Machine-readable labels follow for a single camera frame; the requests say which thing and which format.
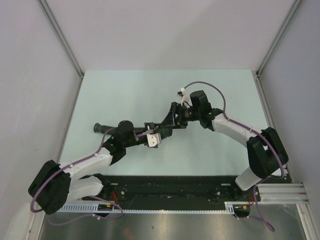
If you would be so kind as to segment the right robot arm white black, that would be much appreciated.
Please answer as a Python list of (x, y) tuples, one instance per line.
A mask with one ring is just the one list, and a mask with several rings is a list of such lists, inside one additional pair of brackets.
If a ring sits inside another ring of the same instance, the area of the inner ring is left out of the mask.
[(270, 177), (275, 171), (282, 170), (289, 161), (274, 128), (252, 128), (226, 117), (223, 110), (211, 106), (202, 90), (192, 92), (190, 100), (191, 102), (172, 102), (157, 131), (165, 139), (172, 135), (174, 129), (185, 129), (189, 122), (198, 121), (204, 129), (224, 134), (246, 147), (249, 166), (235, 179), (236, 185), (230, 188), (230, 194), (235, 200), (242, 201), (248, 196), (251, 187)]

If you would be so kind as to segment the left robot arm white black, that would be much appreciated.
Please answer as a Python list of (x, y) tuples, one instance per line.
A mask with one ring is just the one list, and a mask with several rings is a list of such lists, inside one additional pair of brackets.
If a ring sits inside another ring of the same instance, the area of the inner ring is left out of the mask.
[(94, 131), (103, 134), (98, 149), (78, 160), (59, 164), (45, 162), (28, 188), (32, 197), (30, 210), (56, 213), (67, 201), (90, 197), (105, 200), (111, 188), (98, 175), (88, 176), (94, 170), (114, 165), (126, 155), (126, 149), (138, 145), (157, 148), (161, 141), (173, 133), (171, 127), (161, 124), (145, 124), (135, 128), (128, 120), (117, 127), (96, 124)]

